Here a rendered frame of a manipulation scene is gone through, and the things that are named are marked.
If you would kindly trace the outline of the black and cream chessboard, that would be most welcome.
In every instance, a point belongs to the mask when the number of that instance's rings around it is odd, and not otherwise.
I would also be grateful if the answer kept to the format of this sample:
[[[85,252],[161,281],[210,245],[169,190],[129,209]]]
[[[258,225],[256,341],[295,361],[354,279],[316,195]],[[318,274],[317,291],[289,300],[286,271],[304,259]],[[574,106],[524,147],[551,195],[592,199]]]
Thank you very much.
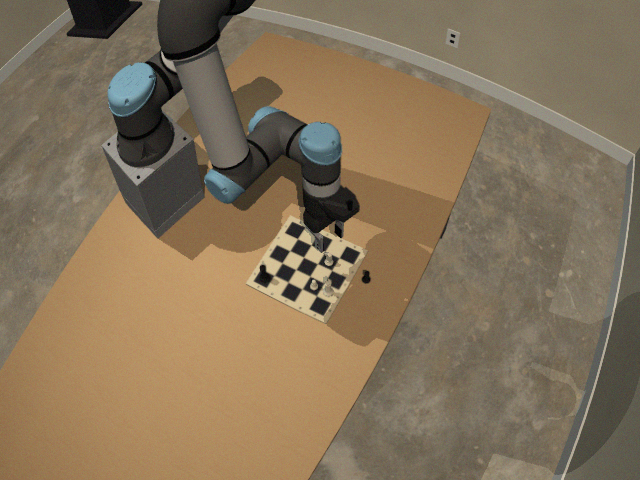
[[[246,285],[327,324],[368,250],[324,230],[324,252],[315,247],[315,236],[302,220],[289,216],[274,241],[256,266]],[[331,253],[333,265],[325,265],[325,253]],[[260,281],[260,265],[270,275]],[[331,279],[333,295],[323,294],[325,280]],[[312,280],[318,284],[312,290]]]

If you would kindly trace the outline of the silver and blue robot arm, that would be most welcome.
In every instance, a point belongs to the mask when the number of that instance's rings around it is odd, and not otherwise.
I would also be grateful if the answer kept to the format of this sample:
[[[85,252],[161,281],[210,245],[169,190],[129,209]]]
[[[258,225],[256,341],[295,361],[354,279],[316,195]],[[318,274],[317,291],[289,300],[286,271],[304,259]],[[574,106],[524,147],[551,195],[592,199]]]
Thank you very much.
[[[216,43],[231,18],[254,2],[160,0],[161,50],[121,69],[108,87],[124,163],[145,167],[168,153],[174,132],[161,107],[183,89],[212,164],[205,185],[222,203],[234,202],[281,155],[301,164],[310,184],[326,186],[339,178],[341,136],[329,123],[306,124],[265,106],[251,118],[246,138]]]

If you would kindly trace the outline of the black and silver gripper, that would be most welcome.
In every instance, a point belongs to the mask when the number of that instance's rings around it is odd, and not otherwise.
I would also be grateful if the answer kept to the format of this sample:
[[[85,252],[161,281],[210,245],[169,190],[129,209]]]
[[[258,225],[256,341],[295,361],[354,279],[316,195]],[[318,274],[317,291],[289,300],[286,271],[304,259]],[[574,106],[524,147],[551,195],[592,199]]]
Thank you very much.
[[[336,220],[335,233],[342,238],[344,223],[359,212],[360,205],[356,196],[347,187],[340,185],[340,179],[341,172],[339,178],[330,185],[311,186],[302,175],[305,207],[303,221],[315,236],[315,247],[320,253],[324,251],[324,243],[319,232]]]

